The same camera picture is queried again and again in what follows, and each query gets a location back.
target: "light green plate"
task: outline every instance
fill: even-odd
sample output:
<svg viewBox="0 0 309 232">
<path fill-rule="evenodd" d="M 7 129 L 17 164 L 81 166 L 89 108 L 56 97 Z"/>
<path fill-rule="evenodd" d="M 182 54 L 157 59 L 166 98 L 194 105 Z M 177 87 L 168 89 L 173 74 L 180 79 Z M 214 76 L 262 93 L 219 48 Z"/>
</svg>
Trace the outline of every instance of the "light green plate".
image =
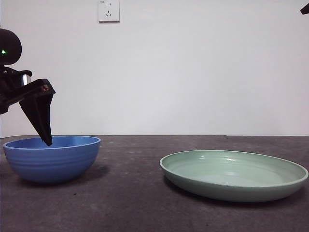
<svg viewBox="0 0 309 232">
<path fill-rule="evenodd" d="M 280 158 L 238 151 L 184 151 L 160 165 L 175 185 L 197 195 L 232 201 L 266 202 L 298 191 L 308 171 Z"/>
</svg>

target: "plate rim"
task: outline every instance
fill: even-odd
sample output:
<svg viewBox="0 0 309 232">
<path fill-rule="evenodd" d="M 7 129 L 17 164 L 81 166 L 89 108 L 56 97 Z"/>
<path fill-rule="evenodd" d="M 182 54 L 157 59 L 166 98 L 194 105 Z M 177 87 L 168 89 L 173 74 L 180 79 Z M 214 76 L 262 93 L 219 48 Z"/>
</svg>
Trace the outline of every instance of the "plate rim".
<svg viewBox="0 0 309 232">
<path fill-rule="evenodd" d="M 287 182 L 287 183 L 284 183 L 284 184 L 277 184 L 277 185 L 267 185 L 267 186 L 227 185 L 227 184 L 219 184 L 219 183 L 216 183 L 216 182 L 201 181 L 201 180 L 198 180 L 198 179 L 189 178 L 189 177 L 187 177 L 187 176 L 180 175 L 180 174 L 177 174 L 177 173 L 171 171 L 170 169 L 166 168 L 166 167 L 162 164 L 162 161 L 163 161 L 164 159 L 166 159 L 167 157 L 169 157 L 169 156 L 173 156 L 173 155 L 176 155 L 176 154 L 179 154 L 179 153 L 192 152 L 192 151 L 194 151 L 194 152 L 195 152 L 195 151 L 235 152 L 235 153 L 246 153 L 246 154 L 252 154 L 252 155 L 258 155 L 258 156 L 269 157 L 269 158 L 278 159 L 278 160 L 282 160 L 282 161 L 285 161 L 285 162 L 294 164 L 294 165 L 296 165 L 298 168 L 302 169 L 302 170 L 305 172 L 305 175 L 304 175 L 302 178 L 298 179 L 298 180 L 290 181 L 290 182 Z M 301 166 L 301 165 L 298 164 L 298 163 L 289 161 L 289 160 L 287 160 L 287 159 L 282 159 L 282 158 L 275 157 L 275 156 L 263 155 L 263 154 L 259 154 L 259 153 L 253 153 L 253 152 L 232 151 L 232 150 L 188 150 L 188 151 L 175 152 L 175 153 L 166 155 L 166 156 L 164 156 L 163 158 L 161 158 L 161 159 L 160 159 L 160 166 L 161 166 L 161 168 L 162 168 L 163 170 L 165 170 L 166 172 L 171 173 L 171 174 L 176 175 L 176 176 L 179 176 L 179 177 L 181 177 L 181 178 L 190 180 L 190 181 L 196 181 L 196 182 L 199 182 L 199 183 L 212 184 L 212 185 L 222 186 L 222 187 L 244 188 L 244 189 L 252 189 L 252 188 L 257 188 L 257 189 L 259 189 L 259 188 L 260 188 L 260 189 L 263 189 L 263 188 L 264 188 L 264 189 L 265 189 L 265 188 L 275 188 L 275 187 L 286 187 L 286 186 L 291 186 L 291 185 L 295 185 L 295 184 L 298 184 L 298 183 L 302 183 L 302 182 L 304 182 L 304 181 L 308 178 L 308 176 L 309 176 L 308 170 L 307 170 L 305 167 Z"/>
</svg>

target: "white wall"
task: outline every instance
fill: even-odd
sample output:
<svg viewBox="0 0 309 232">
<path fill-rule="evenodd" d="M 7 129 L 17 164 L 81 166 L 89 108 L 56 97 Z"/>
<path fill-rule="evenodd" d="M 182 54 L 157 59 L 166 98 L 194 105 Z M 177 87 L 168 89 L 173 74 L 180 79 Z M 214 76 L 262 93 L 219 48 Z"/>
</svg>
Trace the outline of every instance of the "white wall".
<svg viewBox="0 0 309 232">
<path fill-rule="evenodd" d="M 308 0 L 2 0 L 19 62 L 56 90 L 53 134 L 309 134 Z M 18 104 L 2 137 L 36 134 Z"/>
</svg>

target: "bowl rim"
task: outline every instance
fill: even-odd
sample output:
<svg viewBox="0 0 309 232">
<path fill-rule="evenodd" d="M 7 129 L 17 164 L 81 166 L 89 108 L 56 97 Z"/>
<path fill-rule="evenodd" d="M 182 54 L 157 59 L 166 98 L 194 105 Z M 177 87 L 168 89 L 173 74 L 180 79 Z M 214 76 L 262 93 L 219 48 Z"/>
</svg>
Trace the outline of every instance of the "bowl rim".
<svg viewBox="0 0 309 232">
<path fill-rule="evenodd" d="M 40 139 L 40 137 L 34 137 L 34 138 L 27 138 L 27 139 L 17 139 L 13 141 L 6 142 L 3 144 L 4 148 L 12 149 L 12 150 L 58 150 L 58 149 L 67 149 L 67 148 L 73 148 L 73 147 L 82 147 L 82 146 L 88 146 L 93 145 L 101 142 L 101 139 L 94 136 L 86 136 L 86 135 L 60 135 L 60 136 L 52 136 L 52 138 L 59 138 L 59 137 L 87 137 L 87 138 L 94 138 L 97 139 L 96 141 L 88 144 L 81 144 L 81 145 L 74 145 L 74 146 L 62 146 L 62 147 L 47 147 L 47 148 L 20 148 L 20 147 L 12 147 L 8 146 L 9 143 L 17 142 L 17 141 L 23 141 L 23 140 L 30 140 L 30 139 Z"/>
<path fill-rule="evenodd" d="M 173 172 L 172 170 L 166 168 L 164 165 L 163 165 L 163 160 L 165 160 L 166 158 L 170 157 L 170 156 L 173 156 L 173 155 L 176 155 L 176 154 L 180 154 L 180 153 L 189 153 L 189 152 L 195 152 L 195 151 L 215 151 L 215 152 L 235 152 L 235 153 L 246 153 L 246 154 L 251 154 L 251 155 L 258 155 L 258 156 L 263 156 L 263 157 L 269 157 L 269 158 L 273 158 L 273 159 L 278 159 L 278 160 L 282 160 L 282 161 L 285 161 L 285 162 L 288 162 L 288 163 L 291 163 L 291 164 L 294 164 L 295 166 L 297 166 L 298 168 L 302 169 L 304 172 L 305 172 L 305 175 L 298 179 L 298 180 L 294 180 L 294 181 L 290 181 L 290 182 L 286 182 L 286 183 L 283 183 L 283 184 L 276 184 L 276 185 L 266 185 L 266 186 L 245 186 L 245 185 L 228 185 L 228 184 L 219 184 L 219 183 L 216 183 L 216 182 L 210 182 L 210 181 L 202 181 L 202 180 L 198 180 L 198 179 L 194 179 L 194 178 L 189 178 L 187 176 L 184 176 L 184 175 L 181 175 L 181 174 L 178 174 L 176 172 Z M 273 187 L 286 187 L 286 186 L 290 186 L 290 185 L 294 185 L 294 184 L 297 184 L 297 183 L 301 183 L 301 182 L 304 182 L 307 178 L 308 178 L 308 170 L 306 168 L 304 168 L 303 166 L 297 164 L 297 163 L 294 163 L 292 161 L 289 161 L 289 160 L 286 160 L 286 159 L 282 159 L 282 158 L 278 158 L 278 157 L 274 157 L 274 156 L 268 156 L 268 155 L 263 155 L 263 154 L 258 154 L 258 153 L 253 153 L 253 152 L 245 152 L 245 151 L 231 151 L 231 150 L 189 150 L 189 151 L 180 151 L 180 152 L 175 152 L 175 153 L 172 153 L 172 154 L 169 154 L 167 156 L 164 156 L 161 160 L 160 160 L 160 166 L 163 170 L 165 170 L 166 172 L 168 173 L 171 173 L 173 175 L 176 175 L 178 177 L 181 177 L 183 179 L 186 179 L 186 180 L 189 180 L 189 181 L 196 181 L 196 182 L 199 182 L 199 183 L 203 183 L 203 184 L 212 184 L 212 185 L 217 185 L 217 186 L 223 186 L 223 187 L 231 187 L 231 188 L 273 188 Z"/>
</svg>

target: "bowl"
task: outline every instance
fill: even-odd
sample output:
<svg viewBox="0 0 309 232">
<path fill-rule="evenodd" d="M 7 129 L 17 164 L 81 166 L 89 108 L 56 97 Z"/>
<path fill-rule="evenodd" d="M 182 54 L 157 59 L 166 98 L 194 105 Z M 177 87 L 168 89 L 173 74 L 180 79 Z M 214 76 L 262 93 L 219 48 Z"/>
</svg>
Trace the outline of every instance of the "bowl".
<svg viewBox="0 0 309 232">
<path fill-rule="evenodd" d="M 266 202 L 298 191 L 308 171 L 288 160 L 255 153 L 184 151 L 163 157 L 166 177 L 191 193 L 231 202 Z"/>
<path fill-rule="evenodd" d="M 100 139 L 90 136 L 53 136 L 47 146 L 40 138 L 3 145 L 11 168 L 23 179 L 43 184 L 71 180 L 96 160 Z"/>
</svg>

